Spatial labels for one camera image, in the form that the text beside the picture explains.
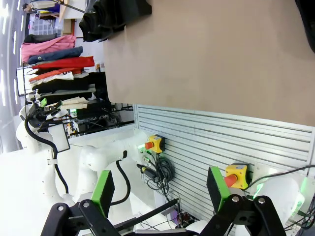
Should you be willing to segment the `navy hanging garment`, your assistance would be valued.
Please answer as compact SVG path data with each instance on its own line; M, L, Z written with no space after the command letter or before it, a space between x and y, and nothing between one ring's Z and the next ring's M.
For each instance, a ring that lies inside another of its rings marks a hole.
M27 63L28 64L36 64L39 62L46 62L46 61L54 61L59 59L66 59L66 58L73 58L79 57L83 53L83 47L75 47L65 50L59 50L50 53L44 53L40 55L34 55L29 57Z

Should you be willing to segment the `white and orange garment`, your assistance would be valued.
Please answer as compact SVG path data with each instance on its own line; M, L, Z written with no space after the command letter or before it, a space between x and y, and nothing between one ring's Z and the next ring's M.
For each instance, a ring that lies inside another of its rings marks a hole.
M38 75L34 78L29 79L30 83L37 82L43 79L66 79L66 80L73 80L72 68L64 68L53 70L41 75Z

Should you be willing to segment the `beige hanging garment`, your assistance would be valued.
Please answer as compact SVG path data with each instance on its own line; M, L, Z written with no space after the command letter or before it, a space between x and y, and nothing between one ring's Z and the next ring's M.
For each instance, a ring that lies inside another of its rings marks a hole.
M86 109L89 101L84 97L75 97L62 101L62 105L59 107L61 110L71 109Z

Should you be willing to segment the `yellow emergency stop button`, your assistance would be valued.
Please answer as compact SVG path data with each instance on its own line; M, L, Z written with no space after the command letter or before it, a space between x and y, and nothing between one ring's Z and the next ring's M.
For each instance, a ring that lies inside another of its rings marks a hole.
M148 141L144 144L146 150L151 150L155 153L165 151L165 138L160 135L149 136Z
M228 187L245 189L247 181L248 166L245 164L232 164L226 167L224 181Z

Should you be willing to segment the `thin black rod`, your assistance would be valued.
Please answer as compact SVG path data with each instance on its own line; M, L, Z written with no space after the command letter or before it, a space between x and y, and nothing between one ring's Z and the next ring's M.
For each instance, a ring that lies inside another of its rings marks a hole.
M168 208L174 206L174 205L177 205L179 203L179 198L175 198L175 199L172 199L171 201L165 203L164 205L161 205L159 206L158 208L142 215L142 216L139 216L137 218L132 218L128 221L125 221L125 222L122 222L118 225L115 225L114 228L117 230L117 231L123 231L123 230L126 230L128 228L131 228L141 222L144 222L146 221L147 219L167 210Z

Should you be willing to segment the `black hanging garment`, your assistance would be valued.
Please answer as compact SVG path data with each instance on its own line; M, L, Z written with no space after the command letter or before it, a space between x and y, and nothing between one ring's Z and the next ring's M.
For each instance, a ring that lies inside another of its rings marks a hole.
M88 78L75 78L74 80L54 79L52 81L35 85L33 90L41 96L70 96L91 97L96 91L96 83Z

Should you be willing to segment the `clear plastic storage drawers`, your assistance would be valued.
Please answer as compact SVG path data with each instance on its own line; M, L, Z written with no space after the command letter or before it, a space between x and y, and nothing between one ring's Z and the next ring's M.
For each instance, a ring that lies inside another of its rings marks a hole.
M63 22L59 22L59 19L43 20L33 19L29 23L29 34L34 35L49 35L56 34L57 37L61 36L63 31Z

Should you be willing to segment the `pink hanging garment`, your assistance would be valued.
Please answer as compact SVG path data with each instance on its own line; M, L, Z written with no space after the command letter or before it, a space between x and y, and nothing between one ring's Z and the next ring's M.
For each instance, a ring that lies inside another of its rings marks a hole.
M65 35L41 43L22 43L21 61L27 62L31 56L52 53L60 50L74 48L76 37Z

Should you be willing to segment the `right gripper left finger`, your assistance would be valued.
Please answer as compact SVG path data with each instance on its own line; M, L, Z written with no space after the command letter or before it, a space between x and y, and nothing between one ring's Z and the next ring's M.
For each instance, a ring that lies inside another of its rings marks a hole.
M78 236L87 229L93 236L119 236L107 219L114 191L111 171L102 171L90 199L71 207L66 203L51 207L40 236Z

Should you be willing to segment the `aluminium slat panel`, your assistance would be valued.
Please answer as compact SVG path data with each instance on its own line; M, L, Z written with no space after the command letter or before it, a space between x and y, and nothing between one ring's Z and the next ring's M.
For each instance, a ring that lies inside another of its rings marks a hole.
M196 110L135 105L136 127L165 138L162 156L175 176L171 196L198 219L213 216L206 187L210 166L224 173L227 165L256 164L290 170L315 164L315 127Z

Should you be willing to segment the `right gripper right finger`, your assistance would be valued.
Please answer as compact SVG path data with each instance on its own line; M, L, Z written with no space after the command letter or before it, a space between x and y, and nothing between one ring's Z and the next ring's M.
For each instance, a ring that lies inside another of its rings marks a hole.
M268 196L253 200L231 194L218 167L209 167L207 188L215 214L200 236L228 236L236 226L244 226L250 236L286 236L279 215Z

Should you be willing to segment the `red hanging garment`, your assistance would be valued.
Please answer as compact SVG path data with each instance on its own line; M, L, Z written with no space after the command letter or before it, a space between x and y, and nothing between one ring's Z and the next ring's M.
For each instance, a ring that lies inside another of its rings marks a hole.
M32 69L65 69L65 68L85 68L95 65L94 57L74 57L59 59L51 62L38 63Z

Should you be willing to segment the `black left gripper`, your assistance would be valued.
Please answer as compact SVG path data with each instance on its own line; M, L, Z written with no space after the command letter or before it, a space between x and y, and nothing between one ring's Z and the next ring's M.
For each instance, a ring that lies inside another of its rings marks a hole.
M60 108L60 106L63 104L62 101L59 101L55 105L47 106L48 111L55 111ZM29 109L29 123L43 123L47 116L49 115L49 112L46 111L43 107L47 105L47 99L44 98L39 102L39 105L32 104Z

